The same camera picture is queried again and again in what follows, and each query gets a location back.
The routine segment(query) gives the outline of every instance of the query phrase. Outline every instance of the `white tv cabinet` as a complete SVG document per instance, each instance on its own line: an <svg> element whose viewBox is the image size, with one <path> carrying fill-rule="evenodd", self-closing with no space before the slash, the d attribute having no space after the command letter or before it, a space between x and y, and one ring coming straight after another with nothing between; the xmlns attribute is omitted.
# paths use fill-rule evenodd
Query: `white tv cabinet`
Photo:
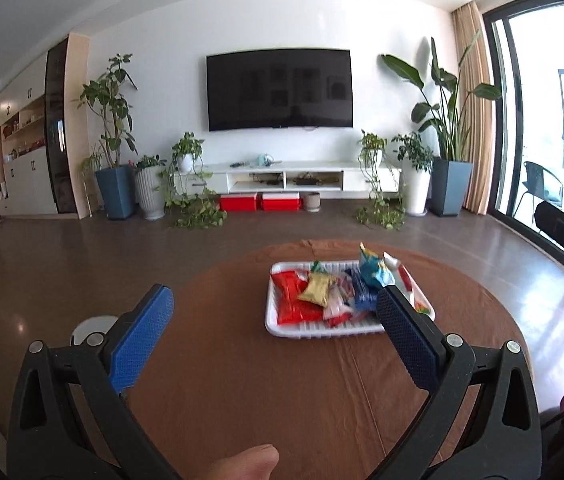
<svg viewBox="0 0 564 480"><path fill-rule="evenodd" d="M204 172L213 176L206 178L209 189L219 194L226 193L255 193L275 191L316 191L328 196L342 196L347 194L359 196L368 193L370 183L358 161L340 162L275 162L271 166L240 166L232 168L228 164L210 164L204 166ZM382 164L377 170L380 184L384 192L397 192L399 183L399 169ZM313 176L321 184L300 186L295 179L302 176ZM201 191L203 183L194 173L175 176L175 189L187 194Z"/></svg>

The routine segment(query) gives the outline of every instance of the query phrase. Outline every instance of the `floor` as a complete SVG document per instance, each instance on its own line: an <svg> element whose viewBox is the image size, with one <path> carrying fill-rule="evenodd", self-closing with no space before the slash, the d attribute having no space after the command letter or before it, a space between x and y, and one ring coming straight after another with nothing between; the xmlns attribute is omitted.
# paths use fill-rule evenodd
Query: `floor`
<svg viewBox="0 0 564 480"><path fill-rule="evenodd" d="M164 218L6 220L0 224L0 430L28 344L68 343L82 320L132 309L156 282L177 289L216 262L306 238L381 241L420 251L489 289L520 326L541 410L564 393L564 270L491 217L409 218L399 232L357 224L358 201L317 214L234 213L221 228L188 231Z"/></svg>

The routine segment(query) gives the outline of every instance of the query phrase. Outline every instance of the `doorway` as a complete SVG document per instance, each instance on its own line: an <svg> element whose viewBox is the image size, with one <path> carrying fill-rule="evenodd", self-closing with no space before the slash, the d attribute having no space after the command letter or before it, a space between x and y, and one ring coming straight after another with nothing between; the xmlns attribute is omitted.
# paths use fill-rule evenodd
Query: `doorway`
<svg viewBox="0 0 564 480"><path fill-rule="evenodd" d="M564 0L518 0L484 21L503 91L489 212L564 263L534 220L542 201L564 211Z"/></svg>

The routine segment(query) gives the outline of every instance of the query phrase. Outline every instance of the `round table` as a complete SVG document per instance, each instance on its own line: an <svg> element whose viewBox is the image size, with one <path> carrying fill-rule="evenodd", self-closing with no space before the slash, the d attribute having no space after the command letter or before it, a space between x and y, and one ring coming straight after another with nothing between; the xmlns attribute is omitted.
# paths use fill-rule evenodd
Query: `round table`
<svg viewBox="0 0 564 480"><path fill-rule="evenodd" d="M470 344L523 344L500 302L465 274L412 251L365 243L401 259L436 310L443 333ZM129 407L184 478L258 444L273 444L273 479L363 480L427 397L388 336L292 340L264 327L270 267L281 261L350 260L358 242L305 240L220 264L175 296L175 313ZM468 420L470 388L437 460L450 456Z"/></svg>

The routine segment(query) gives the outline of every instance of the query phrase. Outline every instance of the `curtain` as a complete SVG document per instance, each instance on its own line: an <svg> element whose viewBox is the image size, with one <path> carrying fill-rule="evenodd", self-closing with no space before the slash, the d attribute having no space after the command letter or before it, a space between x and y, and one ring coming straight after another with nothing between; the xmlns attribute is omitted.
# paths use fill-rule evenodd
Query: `curtain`
<svg viewBox="0 0 564 480"><path fill-rule="evenodd" d="M475 32L482 31L480 38L464 61L458 97L458 101L463 103L466 89L473 89L479 83L492 84L491 70L486 51L484 23L475 1L455 10L452 17L458 59L462 56L466 46L471 43ZM466 102L466 121L471 130L467 139L464 160L473 163L473 173L464 200L464 207L480 215L486 214L493 176L495 152L493 107L493 102L474 96L470 96Z"/></svg>

